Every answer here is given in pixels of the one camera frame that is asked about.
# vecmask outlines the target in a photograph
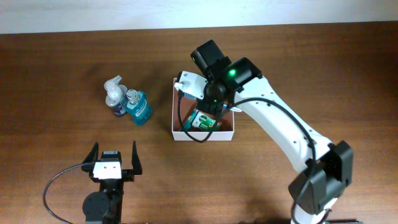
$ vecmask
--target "brown wooden surface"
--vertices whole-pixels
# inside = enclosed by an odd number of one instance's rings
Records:
[[[190,53],[214,39],[246,56],[309,125],[354,148],[353,184],[331,218],[398,220],[398,23],[0,35],[0,223],[56,223],[47,181],[80,163],[95,141],[122,152],[137,141],[144,175],[124,187],[124,223],[238,223],[288,218],[297,175],[278,145],[236,115],[231,142],[175,142],[173,77],[198,72]],[[137,127],[105,105],[104,82],[147,93],[153,117]],[[98,190],[74,170],[51,186],[49,206],[84,223]]]

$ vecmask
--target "green indicator light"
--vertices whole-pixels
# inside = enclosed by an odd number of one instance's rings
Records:
[[[233,77],[233,76],[235,76],[235,74],[236,74],[236,70],[235,69],[232,69],[232,70],[229,71],[229,75],[230,76]]]

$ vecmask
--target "white wall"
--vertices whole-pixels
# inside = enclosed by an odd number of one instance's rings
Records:
[[[0,33],[398,20],[398,0],[0,0]]]

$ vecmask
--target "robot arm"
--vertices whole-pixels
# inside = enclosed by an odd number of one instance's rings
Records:
[[[225,101],[232,105],[250,98],[264,98],[285,108],[305,128],[313,141],[315,161],[309,139],[285,112],[263,101],[248,101],[238,106],[281,147],[299,173],[289,185],[289,192],[298,203],[295,219],[299,223],[322,222],[325,212],[351,183],[352,148],[344,141],[332,144],[305,123],[277,96],[261,71],[247,58],[231,63],[212,40],[198,47],[191,57],[205,77],[181,72],[175,88],[197,98],[199,110],[221,114]]]

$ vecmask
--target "white box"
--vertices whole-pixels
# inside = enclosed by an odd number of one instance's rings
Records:
[[[174,137],[174,141],[192,141],[183,131],[179,131],[181,126],[178,121],[177,116],[177,104],[178,104],[178,92],[174,88],[174,83],[176,82],[176,78],[173,81],[173,111],[172,111],[172,133]],[[180,114],[181,120],[184,122],[189,115],[191,115],[193,109],[196,107],[197,101],[191,100],[188,98],[183,97],[181,99],[180,105]],[[234,112],[230,111],[223,116],[221,120],[222,124],[219,131],[213,132],[211,134],[208,141],[230,141],[235,132],[235,122],[234,122]],[[206,131],[189,131],[188,132],[191,136],[196,139],[202,140],[204,139],[208,132]]]

